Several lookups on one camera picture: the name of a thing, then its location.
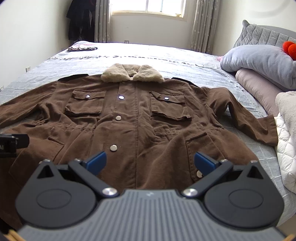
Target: gray quilted headboard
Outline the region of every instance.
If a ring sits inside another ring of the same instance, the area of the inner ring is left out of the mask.
[[[272,26],[249,24],[246,20],[243,20],[242,25],[242,33],[234,44],[234,47],[240,45],[268,44],[281,48],[285,41],[296,43],[296,33],[293,31]]]

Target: bed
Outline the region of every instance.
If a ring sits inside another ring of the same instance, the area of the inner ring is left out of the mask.
[[[164,77],[186,79],[197,86],[226,87],[256,118],[267,115],[263,107],[236,81],[235,77],[220,68],[217,56],[152,45],[96,43],[96,46],[98,49],[94,51],[68,52],[65,50],[47,59],[0,92],[0,104],[62,77],[82,73],[100,74],[114,63],[124,63],[148,64]],[[221,124],[238,135],[257,155],[284,199],[285,209],[279,221],[280,225],[296,213],[296,194],[283,186],[274,148],[260,144],[235,129],[229,116],[230,114],[226,111],[220,121]]]

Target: pink pillow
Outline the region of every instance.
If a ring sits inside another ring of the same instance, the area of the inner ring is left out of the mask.
[[[279,109],[276,106],[275,99],[278,93],[283,92],[281,89],[251,69],[240,69],[235,78],[259,101],[269,115],[278,115]]]

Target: window sill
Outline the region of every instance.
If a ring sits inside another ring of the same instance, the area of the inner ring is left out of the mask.
[[[161,12],[146,12],[146,11],[113,11],[113,16],[150,16],[150,17],[158,17],[158,18],[168,18],[168,19],[174,19],[179,21],[187,21],[187,18],[182,17],[180,15],[169,15]]]

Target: gray curtain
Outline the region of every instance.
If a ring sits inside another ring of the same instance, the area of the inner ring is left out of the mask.
[[[197,0],[189,49],[212,53],[220,0]]]
[[[110,0],[96,0],[96,13],[94,23],[94,41],[99,43],[110,42]]]

